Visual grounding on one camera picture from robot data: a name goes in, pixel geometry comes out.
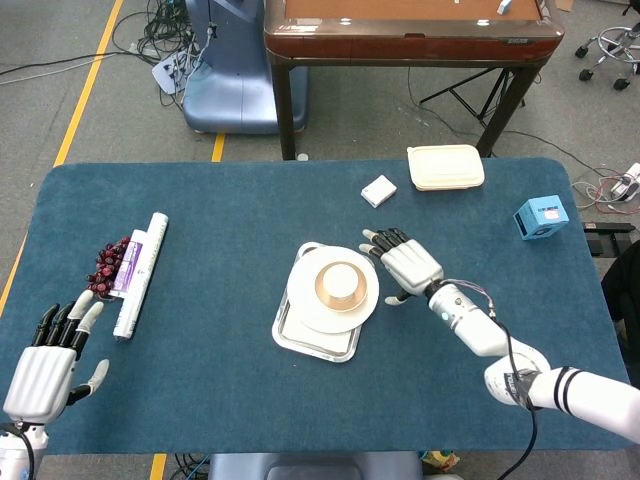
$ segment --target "blue box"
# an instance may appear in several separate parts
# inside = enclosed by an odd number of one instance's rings
[[[530,198],[513,218],[523,240],[550,237],[569,223],[567,212],[557,195]]]

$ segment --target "table leg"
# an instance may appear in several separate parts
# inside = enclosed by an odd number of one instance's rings
[[[514,77],[511,85],[509,85],[507,93],[502,97],[502,101],[498,105],[498,108],[489,121],[489,125],[487,125],[487,128],[476,145],[481,157],[491,155],[493,146],[500,137],[504,127],[509,123],[513,112],[515,112],[518,105],[520,105],[520,102],[536,79],[541,68],[542,67],[526,67],[513,69]]]
[[[296,139],[293,132],[293,103],[291,80],[287,65],[271,65],[273,93],[276,100],[276,115],[280,130],[280,148],[283,160],[296,159]]]

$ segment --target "blue tablecloth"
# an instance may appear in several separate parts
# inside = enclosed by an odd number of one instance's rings
[[[56,168],[0,322],[0,392],[42,312],[82,291],[105,243],[161,211],[170,224],[137,332],[116,343],[120,304],[107,305],[75,378],[86,380],[101,358],[111,370],[48,429],[51,453],[522,449],[529,415],[487,392],[493,359],[475,357],[424,299],[380,301],[345,364],[271,338],[302,243],[357,248],[363,228],[398,226],[447,276],[483,285],[514,337],[553,366],[626,380],[564,169],[531,158],[488,159],[485,170],[480,188],[424,193],[406,161]],[[380,174],[398,192],[373,209],[360,191]],[[550,194],[570,223],[522,241],[512,214]],[[395,293],[378,273],[381,296]],[[539,420],[538,448],[626,445],[555,411]]]

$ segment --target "white paper roll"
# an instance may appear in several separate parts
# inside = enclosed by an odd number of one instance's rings
[[[140,252],[140,258],[136,265],[136,272],[131,279],[129,291],[122,303],[116,326],[113,329],[113,336],[117,340],[129,340],[133,335],[168,223],[169,217],[163,213],[156,212],[151,217],[142,252]]]

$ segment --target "small white box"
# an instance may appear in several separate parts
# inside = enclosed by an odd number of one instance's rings
[[[380,175],[362,189],[361,195],[373,208],[378,208],[378,205],[396,193],[397,189],[387,177]]]

